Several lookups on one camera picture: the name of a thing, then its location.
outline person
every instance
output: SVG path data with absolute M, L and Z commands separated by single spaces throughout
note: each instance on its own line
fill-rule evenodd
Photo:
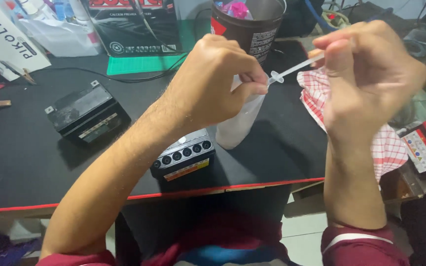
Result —
M 317 66 L 326 68 L 331 87 L 324 111 L 328 227 L 321 243 L 323 264 L 409 265 L 386 226 L 370 147 L 381 126 L 423 88 L 426 67 L 383 21 L 354 24 L 314 44 L 325 51 Z M 244 83 L 230 92 L 235 74 Z M 105 234 L 157 156 L 182 136 L 233 117 L 249 95 L 265 93 L 266 78 L 254 57 L 236 41 L 205 35 L 163 95 L 63 197 L 38 265 L 114 265 Z M 295 265 L 279 240 L 280 224 L 239 213 L 216 215 L 142 264 Z

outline white stripe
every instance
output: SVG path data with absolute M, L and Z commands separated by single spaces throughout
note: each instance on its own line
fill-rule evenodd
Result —
M 376 237 L 376 236 L 372 236 L 372 235 L 366 235 L 366 234 L 348 233 L 348 234 L 341 234 L 341 235 L 336 236 L 330 242 L 330 244 L 326 247 L 326 249 L 323 250 L 322 253 L 325 253 L 332 245 L 335 245 L 336 243 L 338 243 L 340 241 L 354 240 L 354 239 L 378 239 L 378 240 L 386 241 L 387 243 L 390 243 L 390 244 L 394 244 L 394 243 L 392 243 L 392 241 L 385 239 L 385 238 L 380 238 L 380 237 Z

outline green cutting mat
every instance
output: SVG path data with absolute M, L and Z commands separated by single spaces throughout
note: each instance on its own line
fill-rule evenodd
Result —
M 178 31 L 183 51 L 190 51 L 195 45 L 194 20 L 181 20 L 178 22 Z M 210 20 L 199 19 L 197 21 L 197 36 L 201 38 L 210 32 Z M 106 74 L 109 76 L 163 71 L 171 67 L 182 55 L 169 56 L 143 56 L 143 57 L 109 57 Z

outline hairy forearm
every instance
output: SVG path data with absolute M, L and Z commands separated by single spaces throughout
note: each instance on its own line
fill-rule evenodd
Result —
M 157 103 L 149 107 L 63 197 L 47 228 L 41 258 L 103 250 L 105 234 L 126 198 L 157 156 L 183 136 L 182 130 Z
M 328 220 L 335 225 L 363 229 L 386 225 L 370 145 L 341 149 L 328 142 L 324 200 Z

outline towel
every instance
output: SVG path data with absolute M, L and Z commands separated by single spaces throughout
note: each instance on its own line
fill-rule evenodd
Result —
M 297 81 L 303 88 L 300 100 L 313 119 L 326 132 L 323 124 L 323 109 L 330 86 L 324 68 L 299 72 Z M 371 151 L 378 182 L 383 174 L 399 168 L 408 159 L 404 142 L 388 124 L 383 125 L 374 136 Z

